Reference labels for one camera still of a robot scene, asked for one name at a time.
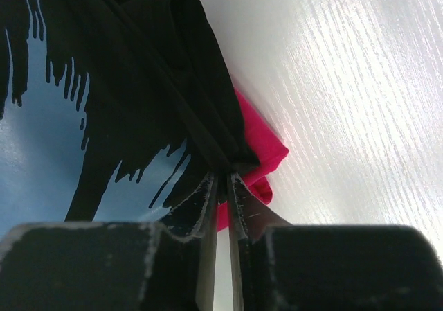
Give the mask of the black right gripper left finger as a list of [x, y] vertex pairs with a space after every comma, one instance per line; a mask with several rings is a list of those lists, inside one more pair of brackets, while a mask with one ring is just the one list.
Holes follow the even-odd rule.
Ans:
[[189, 242], [205, 235], [217, 208], [217, 185], [217, 177], [208, 173], [188, 197], [161, 218], [175, 240]]

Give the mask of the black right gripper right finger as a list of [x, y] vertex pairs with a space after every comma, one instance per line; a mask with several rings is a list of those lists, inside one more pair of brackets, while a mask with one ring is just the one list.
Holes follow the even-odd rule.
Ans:
[[237, 238], [255, 242], [268, 227], [291, 225], [254, 196], [237, 173], [227, 177], [227, 191], [229, 228]]

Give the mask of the black t-shirt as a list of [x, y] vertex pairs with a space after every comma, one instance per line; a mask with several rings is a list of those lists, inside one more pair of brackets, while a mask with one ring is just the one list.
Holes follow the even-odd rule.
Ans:
[[259, 166], [200, 0], [1, 0], [1, 231], [166, 215]]

